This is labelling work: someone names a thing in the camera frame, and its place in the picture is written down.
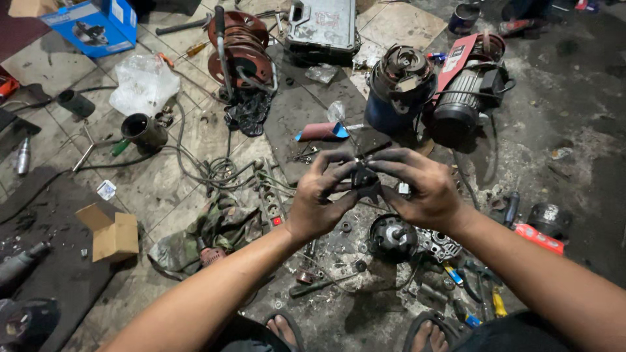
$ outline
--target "forearm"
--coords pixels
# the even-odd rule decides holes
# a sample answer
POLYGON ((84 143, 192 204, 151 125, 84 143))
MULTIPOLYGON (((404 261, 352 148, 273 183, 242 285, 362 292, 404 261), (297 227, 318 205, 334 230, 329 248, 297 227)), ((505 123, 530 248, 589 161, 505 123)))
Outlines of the forearm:
POLYGON ((451 234, 529 308, 589 351, 626 345, 626 294, 618 286, 522 238, 478 212, 451 234))
POLYGON ((141 312, 102 351, 196 351, 256 284, 301 248, 279 227, 194 274, 141 312))

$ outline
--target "dirty hand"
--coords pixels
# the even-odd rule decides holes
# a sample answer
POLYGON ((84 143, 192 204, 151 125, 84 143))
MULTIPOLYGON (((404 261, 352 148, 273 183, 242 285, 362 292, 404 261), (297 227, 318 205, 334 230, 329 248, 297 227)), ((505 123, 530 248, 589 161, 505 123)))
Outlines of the dirty hand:
POLYGON ((350 189, 349 182, 341 182, 356 168, 354 157, 340 150, 326 150, 317 155, 309 171, 302 176, 295 191, 287 230, 298 240, 309 242, 330 232, 341 217, 357 202, 355 190, 332 202, 327 197, 350 189), (328 168, 331 162, 345 161, 344 165, 328 168))
POLYGON ((367 166, 413 188, 413 195, 407 200, 392 188, 382 186, 383 199, 410 224, 453 236, 471 221, 473 208, 461 200, 446 165, 411 149, 398 148, 374 154, 367 166))

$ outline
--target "clear plastic bag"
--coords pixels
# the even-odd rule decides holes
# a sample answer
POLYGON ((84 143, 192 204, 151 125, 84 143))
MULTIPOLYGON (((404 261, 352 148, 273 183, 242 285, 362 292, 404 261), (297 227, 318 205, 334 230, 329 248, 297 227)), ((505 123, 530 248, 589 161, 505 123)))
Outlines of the clear plastic bag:
POLYGON ((326 118, 328 122, 341 122, 344 123, 346 119, 346 108, 341 100, 333 101, 332 104, 326 110, 326 118))
POLYGON ((180 89, 180 78, 157 55, 133 55, 115 65, 119 87, 109 104, 130 116, 144 113, 154 116, 180 89))
POLYGON ((304 75, 311 80, 322 82, 327 85, 332 78, 339 72, 339 68, 323 63, 319 66, 311 66, 304 75))

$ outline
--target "cardboard box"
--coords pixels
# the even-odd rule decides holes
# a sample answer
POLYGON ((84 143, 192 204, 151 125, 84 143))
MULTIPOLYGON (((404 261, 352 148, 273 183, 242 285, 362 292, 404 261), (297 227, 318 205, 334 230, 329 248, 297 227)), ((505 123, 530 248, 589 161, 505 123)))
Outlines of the cardboard box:
POLYGON ((113 221, 94 203, 77 211, 76 217, 93 231, 93 261, 120 262, 139 253, 134 215, 115 213, 113 221))
POLYGON ((125 0, 87 0, 68 8, 54 0, 12 0, 9 16, 39 18, 92 58, 134 48, 137 38, 137 15, 125 0))

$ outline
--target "blue box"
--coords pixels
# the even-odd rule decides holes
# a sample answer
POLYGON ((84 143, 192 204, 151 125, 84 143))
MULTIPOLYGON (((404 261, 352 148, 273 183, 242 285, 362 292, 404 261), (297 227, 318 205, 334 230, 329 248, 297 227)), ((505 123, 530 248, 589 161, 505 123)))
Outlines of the blue box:
POLYGON ((89 0, 39 19, 91 58, 134 48, 137 39, 137 15, 125 0, 89 0))

